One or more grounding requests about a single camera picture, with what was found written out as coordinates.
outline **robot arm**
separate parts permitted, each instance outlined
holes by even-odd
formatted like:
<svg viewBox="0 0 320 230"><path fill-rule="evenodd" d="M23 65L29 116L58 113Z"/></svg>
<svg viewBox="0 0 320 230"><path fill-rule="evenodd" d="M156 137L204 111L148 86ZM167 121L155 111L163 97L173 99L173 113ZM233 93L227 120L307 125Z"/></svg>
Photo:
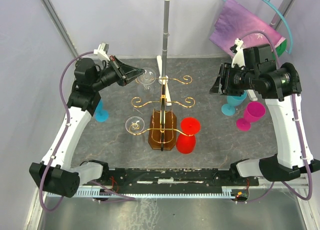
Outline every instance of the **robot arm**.
<svg viewBox="0 0 320 230"><path fill-rule="evenodd" d="M301 115L301 84L297 71L290 63L276 68L268 44L242 49L243 41L236 40L231 48L236 52L232 64L223 63L210 93L241 96L245 90L262 95L270 111L278 153L258 160L234 164L238 177L264 176L269 181L289 181L306 172L293 103L296 103L307 163L312 172L320 169L307 144Z"/></svg>
<svg viewBox="0 0 320 230"><path fill-rule="evenodd" d="M53 159L45 176L43 190L46 192L70 198L77 192L80 185L100 178L108 168L108 164L99 161L89 161L85 165L71 168L71 160L79 138L101 100L99 91L113 83L125 86L145 71L126 65L115 56L108 57L107 51L108 45L105 43L94 50L94 54L106 63L104 69L100 71L90 58L80 58L76 62L75 81L67 102L70 122L67 123L67 115L65 115L60 130L41 163L32 163L29 168L32 178L39 187L45 168ZM66 125L68 125L67 132L56 154L53 155Z"/></svg>

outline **wooden base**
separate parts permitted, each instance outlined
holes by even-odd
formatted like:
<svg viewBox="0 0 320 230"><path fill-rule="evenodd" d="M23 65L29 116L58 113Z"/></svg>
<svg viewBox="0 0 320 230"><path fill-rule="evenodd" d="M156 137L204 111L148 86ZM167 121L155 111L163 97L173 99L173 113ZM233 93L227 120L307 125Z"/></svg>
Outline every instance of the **wooden base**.
<svg viewBox="0 0 320 230"><path fill-rule="evenodd" d="M150 128L160 128L160 111L155 111L151 115ZM172 111L165 112L165 128L176 129L177 128L177 117ZM175 130L164 131L164 150L171 150L176 145L177 132ZM160 130L150 130L148 143L152 149L161 150L161 132Z"/></svg>

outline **blue hose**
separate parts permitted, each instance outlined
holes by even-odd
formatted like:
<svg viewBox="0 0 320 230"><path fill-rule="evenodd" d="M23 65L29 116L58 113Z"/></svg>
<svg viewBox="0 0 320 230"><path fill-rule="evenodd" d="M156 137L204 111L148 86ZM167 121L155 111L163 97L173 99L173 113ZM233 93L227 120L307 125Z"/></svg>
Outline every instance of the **blue hose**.
<svg viewBox="0 0 320 230"><path fill-rule="evenodd" d="M288 34L289 34L289 39L290 39L290 48L289 48L289 51L286 51L288 52L289 54L291 54L292 52L292 46L294 44L294 40L293 40L293 37L292 37L292 33L291 33L291 30L290 30L290 27L286 21L286 19L284 18L284 16L281 14L281 12L273 5L271 4L269 1L267 0L262 0L264 3L266 3L267 5L269 5L278 15L279 17L281 18L281 20L284 22L285 24L285 27L288 31Z"/></svg>

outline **green object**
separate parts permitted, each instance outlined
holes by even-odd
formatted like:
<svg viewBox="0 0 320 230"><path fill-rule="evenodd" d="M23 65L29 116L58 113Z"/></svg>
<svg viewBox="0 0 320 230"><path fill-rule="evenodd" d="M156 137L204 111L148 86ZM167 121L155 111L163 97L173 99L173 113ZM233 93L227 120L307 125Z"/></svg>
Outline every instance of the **green object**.
<svg viewBox="0 0 320 230"><path fill-rule="evenodd" d="M275 48L278 56L281 56L285 52L286 46L287 46L287 39L285 39L277 48ZM276 59L275 54L272 53L272 55L273 55L273 59L275 60Z"/></svg>

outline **white wall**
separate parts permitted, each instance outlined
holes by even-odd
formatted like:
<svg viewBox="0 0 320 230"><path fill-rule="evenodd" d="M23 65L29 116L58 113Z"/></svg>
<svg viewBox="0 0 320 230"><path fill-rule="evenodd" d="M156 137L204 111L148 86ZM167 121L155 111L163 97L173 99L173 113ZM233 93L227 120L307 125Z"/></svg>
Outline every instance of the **white wall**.
<svg viewBox="0 0 320 230"><path fill-rule="evenodd" d="M155 57L162 51L164 0L51 0L79 53L110 43L110 53ZM274 11L260 0L237 0L266 22ZM272 0L279 6L282 0ZM222 0L171 0L169 56L221 56L209 41Z"/></svg>
<svg viewBox="0 0 320 230"><path fill-rule="evenodd" d="M0 0L1 230L23 229L36 188L29 166L58 132L59 79L71 58L40 0Z"/></svg>
<svg viewBox="0 0 320 230"><path fill-rule="evenodd" d="M292 30L292 54L284 54L282 62L291 62L298 71L302 85L302 116L306 138L314 158L320 159L320 67L319 58L320 0L296 0L286 19ZM320 206L320 172L312 175L313 195Z"/></svg>

